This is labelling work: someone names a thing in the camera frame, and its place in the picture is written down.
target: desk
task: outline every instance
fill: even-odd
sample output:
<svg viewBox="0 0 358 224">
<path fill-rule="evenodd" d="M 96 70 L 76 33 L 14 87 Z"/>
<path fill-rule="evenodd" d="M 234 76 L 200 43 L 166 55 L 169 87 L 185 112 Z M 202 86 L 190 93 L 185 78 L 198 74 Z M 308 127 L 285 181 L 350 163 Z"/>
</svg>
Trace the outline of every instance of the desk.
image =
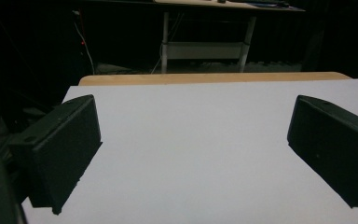
<svg viewBox="0 0 358 224">
<path fill-rule="evenodd" d="M 311 81 L 339 80 L 349 78 L 350 77 L 337 72 L 113 75 L 83 77 L 80 79 L 79 86 L 222 83 L 249 81 Z"/>
<path fill-rule="evenodd" d="M 358 223 L 287 146 L 300 93 L 358 115 L 358 79 L 319 75 L 336 80 L 71 87 L 103 144 L 59 216 L 23 203 L 29 223 Z"/>
<path fill-rule="evenodd" d="M 264 8 L 255 7 L 244 3 L 234 3 L 226 1 L 224 4 L 217 0 L 155 0 L 160 4 L 199 6 L 199 7 L 219 7 L 237 8 L 247 10 L 266 10 L 266 11 L 303 11 L 298 8 Z M 161 73 L 167 72 L 168 59 L 233 59 L 238 58 L 239 71 L 243 72 L 251 46 L 252 35 L 255 29 L 256 17 L 248 20 L 246 36 L 243 42 L 238 43 L 194 43 L 194 42 L 170 42 L 168 39 L 169 31 L 169 12 L 164 13 L 162 52 L 161 52 Z"/>
</svg>

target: wooden table edge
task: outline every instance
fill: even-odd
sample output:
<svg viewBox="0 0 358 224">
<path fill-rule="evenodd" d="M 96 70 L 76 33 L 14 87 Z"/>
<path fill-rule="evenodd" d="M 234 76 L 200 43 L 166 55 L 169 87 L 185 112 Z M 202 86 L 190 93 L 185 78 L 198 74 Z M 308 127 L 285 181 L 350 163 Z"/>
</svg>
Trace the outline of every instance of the wooden table edge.
<svg viewBox="0 0 358 224">
<path fill-rule="evenodd" d="M 167 84 L 191 84 L 191 83 L 312 81 L 312 80 L 341 80 L 341 79 L 351 79 L 351 78 L 337 72 L 103 75 L 103 76 L 82 77 L 78 85 L 79 86 L 167 85 Z"/>
</svg>

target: white table surface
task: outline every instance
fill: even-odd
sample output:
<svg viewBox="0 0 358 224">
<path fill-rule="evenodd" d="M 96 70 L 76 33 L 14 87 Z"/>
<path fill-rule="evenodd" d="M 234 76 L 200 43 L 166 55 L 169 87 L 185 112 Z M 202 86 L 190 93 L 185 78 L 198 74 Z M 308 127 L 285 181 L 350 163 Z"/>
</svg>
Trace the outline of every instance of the white table surface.
<svg viewBox="0 0 358 224">
<path fill-rule="evenodd" d="M 358 115 L 358 79 L 72 87 L 65 101 L 85 94 L 103 145 L 61 214 L 23 203 L 30 224 L 358 223 L 286 140 L 299 94 Z"/>
</svg>

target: table leg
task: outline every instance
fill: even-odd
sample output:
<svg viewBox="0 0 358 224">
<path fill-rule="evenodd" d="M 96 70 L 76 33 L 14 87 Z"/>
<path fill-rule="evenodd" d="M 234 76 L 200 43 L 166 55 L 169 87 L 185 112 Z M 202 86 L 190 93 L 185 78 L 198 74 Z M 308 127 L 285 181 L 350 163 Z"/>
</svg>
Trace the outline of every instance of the table leg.
<svg viewBox="0 0 358 224">
<path fill-rule="evenodd" d="M 249 48 L 251 47 L 251 40 L 252 40 L 254 29 L 255 29 L 255 17 L 251 17 L 250 20 L 248 21 L 248 28 L 246 30 L 245 40 L 243 41 L 242 44 L 240 61 L 238 62 L 241 73 L 245 68 L 246 59 L 248 58 Z"/>
<path fill-rule="evenodd" d="M 167 61 L 168 61 L 168 21 L 170 18 L 169 12 L 164 12 L 164 24 L 162 34 L 162 52 L 161 52 L 161 74 L 167 73 Z"/>
</svg>

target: metal frame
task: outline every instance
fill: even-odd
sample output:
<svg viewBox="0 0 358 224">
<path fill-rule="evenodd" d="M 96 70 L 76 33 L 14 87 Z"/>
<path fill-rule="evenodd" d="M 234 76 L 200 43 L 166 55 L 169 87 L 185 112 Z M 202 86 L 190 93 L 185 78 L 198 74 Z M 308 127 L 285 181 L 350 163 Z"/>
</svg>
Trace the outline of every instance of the metal frame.
<svg viewBox="0 0 358 224">
<path fill-rule="evenodd" d="M 161 74 L 167 73 L 168 59 L 236 59 L 238 58 L 239 72 L 243 72 L 251 46 L 255 29 L 256 17 L 248 20 L 246 36 L 241 42 L 204 43 L 204 42 L 169 42 L 168 27 L 170 13 L 164 12 Z"/>
</svg>

